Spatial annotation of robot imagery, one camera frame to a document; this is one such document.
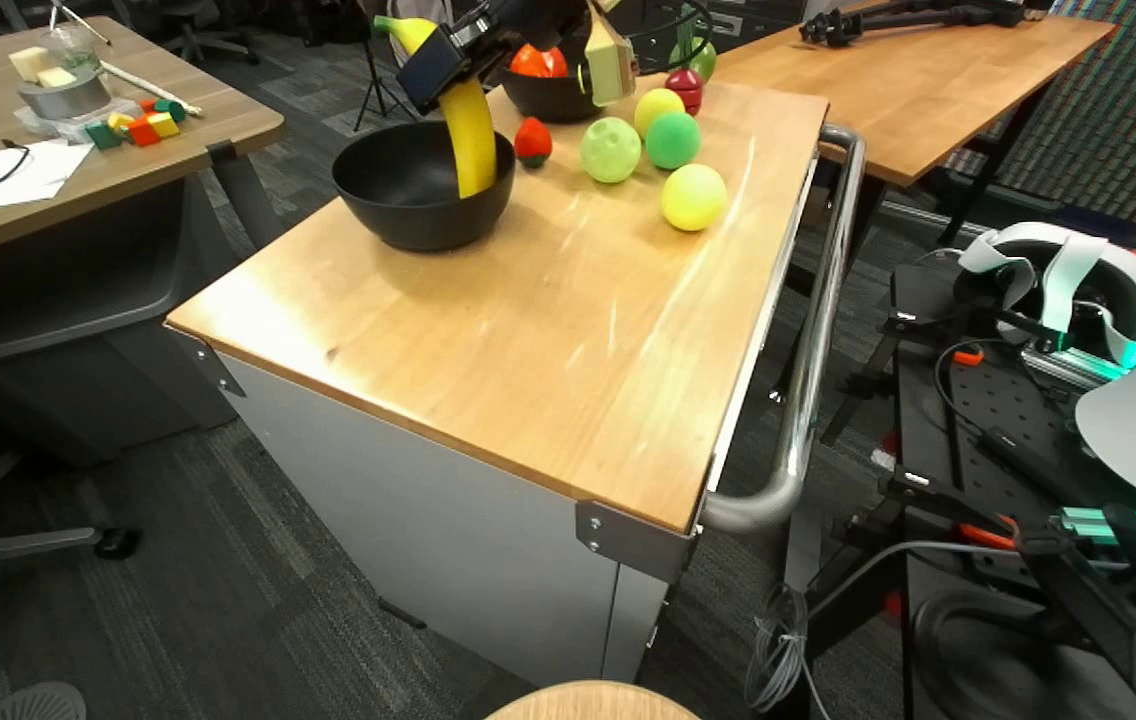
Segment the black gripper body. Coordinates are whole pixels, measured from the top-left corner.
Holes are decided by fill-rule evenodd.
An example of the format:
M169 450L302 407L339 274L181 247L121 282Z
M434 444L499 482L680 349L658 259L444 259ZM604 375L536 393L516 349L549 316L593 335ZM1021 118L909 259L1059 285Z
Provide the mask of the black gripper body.
M433 27L395 74L403 96L426 113L464 79L479 79L519 43L555 27L552 0L475 0L456 24Z

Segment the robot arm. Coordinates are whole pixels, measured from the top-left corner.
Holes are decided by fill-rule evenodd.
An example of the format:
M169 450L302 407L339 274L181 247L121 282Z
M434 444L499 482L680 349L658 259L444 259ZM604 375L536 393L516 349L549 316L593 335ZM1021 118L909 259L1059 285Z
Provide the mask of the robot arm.
M414 108L434 108L464 79L505 74L522 43L560 50L567 77L593 106L630 91L630 43L607 24L599 0L475 0L453 24L385 18L381 27L403 50L395 74Z

